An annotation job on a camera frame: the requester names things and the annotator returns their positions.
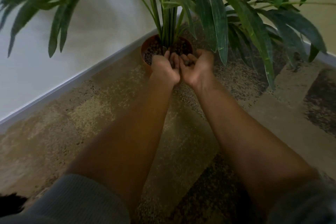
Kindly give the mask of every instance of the hand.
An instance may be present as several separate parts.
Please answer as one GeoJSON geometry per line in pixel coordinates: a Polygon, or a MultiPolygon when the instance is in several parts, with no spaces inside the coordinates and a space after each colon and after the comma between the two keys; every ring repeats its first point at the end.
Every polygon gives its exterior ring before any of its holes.
{"type": "Polygon", "coordinates": [[[180,56],[180,68],[184,82],[194,88],[203,78],[212,76],[213,54],[207,50],[196,50],[199,58],[192,54],[180,56]]]}
{"type": "Polygon", "coordinates": [[[164,56],[154,55],[152,71],[154,76],[164,79],[173,86],[178,84],[180,81],[179,56],[175,52],[170,55],[170,51],[166,51],[164,56]]]}

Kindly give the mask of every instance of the baseboard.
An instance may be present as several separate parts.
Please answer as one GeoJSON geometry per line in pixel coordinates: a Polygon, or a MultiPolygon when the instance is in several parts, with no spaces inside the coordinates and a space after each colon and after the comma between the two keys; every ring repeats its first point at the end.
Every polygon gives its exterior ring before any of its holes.
{"type": "Polygon", "coordinates": [[[132,52],[135,48],[142,45],[142,43],[149,38],[150,36],[157,34],[157,29],[154,29],[147,33],[146,35],[142,36],[141,38],[137,39],[133,43],[129,44],[128,46],[122,48],[120,51],[112,54],[111,56],[105,58],[104,60],[100,61],[96,65],[90,67],[89,69],[85,70],[84,72],[78,74],[74,78],[70,79],[69,81],[61,84],[60,86],[54,88],[53,90],[49,91],[45,95],[41,96],[40,98],[32,101],[31,103],[27,104],[20,110],[12,113],[11,115],[7,116],[5,119],[0,120],[0,134],[6,132],[6,130],[18,122],[19,120],[24,120],[28,118],[32,113],[41,110],[46,104],[50,101],[59,98],[62,94],[66,93],[67,91],[79,86],[83,81],[89,79],[94,74],[98,73],[99,71],[103,70],[104,68],[108,67],[112,63],[116,62],[123,56],[127,55],[128,53],[132,52]]]}

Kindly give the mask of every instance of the white wall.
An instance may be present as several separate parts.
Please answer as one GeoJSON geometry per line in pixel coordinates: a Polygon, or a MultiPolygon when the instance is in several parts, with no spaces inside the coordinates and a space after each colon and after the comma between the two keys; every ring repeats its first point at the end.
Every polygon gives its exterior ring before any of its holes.
{"type": "Polygon", "coordinates": [[[0,32],[0,121],[155,28],[140,0],[81,0],[63,52],[50,59],[54,11],[40,11],[20,31],[8,59],[16,12],[0,32]]]}

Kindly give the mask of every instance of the left hand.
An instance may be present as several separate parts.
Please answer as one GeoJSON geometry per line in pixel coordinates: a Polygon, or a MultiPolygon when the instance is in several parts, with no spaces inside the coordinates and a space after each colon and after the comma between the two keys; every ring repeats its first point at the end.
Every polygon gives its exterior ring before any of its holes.
{"type": "Polygon", "coordinates": [[[170,55],[170,51],[166,51],[164,56],[154,55],[152,71],[154,75],[163,78],[175,86],[180,81],[179,56],[175,52],[170,55]]]}

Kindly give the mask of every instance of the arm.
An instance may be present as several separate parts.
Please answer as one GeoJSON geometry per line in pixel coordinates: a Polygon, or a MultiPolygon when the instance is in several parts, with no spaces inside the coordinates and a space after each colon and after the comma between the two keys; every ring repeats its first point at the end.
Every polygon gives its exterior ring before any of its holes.
{"type": "Polygon", "coordinates": [[[153,73],[133,105],[101,132],[75,159],[68,174],[89,177],[117,193],[133,211],[153,162],[173,87],[180,80],[179,59],[154,56],[153,73]]]}
{"type": "Polygon", "coordinates": [[[184,81],[193,88],[221,148],[246,190],[267,213],[285,193],[318,179],[318,173],[246,113],[212,73],[213,55],[197,50],[180,59],[184,81]],[[185,61],[195,65],[185,66],[185,61]]]}

